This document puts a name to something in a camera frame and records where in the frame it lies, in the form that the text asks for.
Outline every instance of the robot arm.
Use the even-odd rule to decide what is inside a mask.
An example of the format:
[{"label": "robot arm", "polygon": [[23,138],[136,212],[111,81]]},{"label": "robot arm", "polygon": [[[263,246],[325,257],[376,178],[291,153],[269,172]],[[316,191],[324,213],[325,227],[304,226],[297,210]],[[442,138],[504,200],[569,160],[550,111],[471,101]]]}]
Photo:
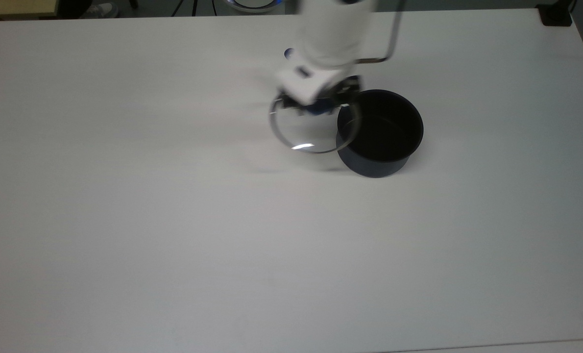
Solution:
[{"label": "robot arm", "polygon": [[345,79],[375,7],[376,0],[303,0],[294,53],[276,74],[282,92],[307,106]]}]

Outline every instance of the shoe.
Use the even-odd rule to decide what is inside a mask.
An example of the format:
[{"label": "shoe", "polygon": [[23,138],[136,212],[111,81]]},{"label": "shoe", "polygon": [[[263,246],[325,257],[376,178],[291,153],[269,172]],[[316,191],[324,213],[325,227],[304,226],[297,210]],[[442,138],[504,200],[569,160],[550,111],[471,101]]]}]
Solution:
[{"label": "shoe", "polygon": [[116,18],[117,14],[119,14],[117,5],[114,2],[106,2],[104,4],[89,6],[80,18]]}]

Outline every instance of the table surface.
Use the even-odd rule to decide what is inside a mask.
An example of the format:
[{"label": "table surface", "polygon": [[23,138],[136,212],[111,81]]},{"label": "table surface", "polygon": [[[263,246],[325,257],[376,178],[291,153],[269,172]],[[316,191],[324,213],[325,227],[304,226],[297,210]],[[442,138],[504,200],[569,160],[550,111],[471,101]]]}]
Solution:
[{"label": "table surface", "polygon": [[427,353],[583,353],[583,340],[571,342],[549,342],[538,344],[515,344],[509,346],[488,346],[471,348],[442,349]]},{"label": "table surface", "polygon": [[58,0],[0,0],[0,18],[56,16]]},{"label": "table surface", "polygon": [[356,72],[424,140],[369,179],[269,129],[297,23],[0,23],[0,352],[583,339],[576,28],[404,14],[395,56]]}]

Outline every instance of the transparent lid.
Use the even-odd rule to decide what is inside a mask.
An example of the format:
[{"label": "transparent lid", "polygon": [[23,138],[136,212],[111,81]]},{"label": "transparent lid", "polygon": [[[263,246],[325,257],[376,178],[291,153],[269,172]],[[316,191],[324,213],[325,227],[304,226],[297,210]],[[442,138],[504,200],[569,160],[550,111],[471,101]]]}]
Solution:
[{"label": "transparent lid", "polygon": [[269,112],[274,134],[292,150],[326,153],[346,147],[359,132],[361,114],[352,102],[320,98],[301,106],[285,94],[274,99]]}]

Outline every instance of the black pot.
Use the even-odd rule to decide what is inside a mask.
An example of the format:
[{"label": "black pot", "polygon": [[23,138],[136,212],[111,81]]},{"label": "black pot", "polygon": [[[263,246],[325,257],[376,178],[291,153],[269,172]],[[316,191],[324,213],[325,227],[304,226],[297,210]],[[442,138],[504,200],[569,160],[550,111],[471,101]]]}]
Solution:
[{"label": "black pot", "polygon": [[[369,178],[383,178],[398,172],[420,145],[423,124],[410,101],[387,90],[366,90],[355,103],[361,112],[361,127],[354,140],[338,151],[353,172]],[[337,118],[340,140],[346,140],[352,120],[350,110]]]}]

